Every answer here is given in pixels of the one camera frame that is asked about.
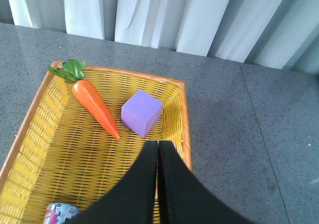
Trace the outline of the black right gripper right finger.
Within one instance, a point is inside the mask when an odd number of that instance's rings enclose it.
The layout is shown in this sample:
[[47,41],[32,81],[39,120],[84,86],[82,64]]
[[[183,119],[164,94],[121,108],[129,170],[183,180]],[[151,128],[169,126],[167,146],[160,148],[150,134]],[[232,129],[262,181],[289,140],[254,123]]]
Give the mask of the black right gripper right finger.
[[159,142],[158,202],[161,224],[252,223],[201,184],[171,141]]

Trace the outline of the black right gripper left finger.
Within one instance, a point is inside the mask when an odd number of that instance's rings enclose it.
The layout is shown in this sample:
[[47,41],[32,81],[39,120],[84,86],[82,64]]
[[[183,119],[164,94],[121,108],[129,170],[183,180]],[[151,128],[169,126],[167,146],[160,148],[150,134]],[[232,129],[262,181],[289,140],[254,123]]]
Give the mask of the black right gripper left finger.
[[68,224],[152,224],[158,142],[146,141],[121,180]]

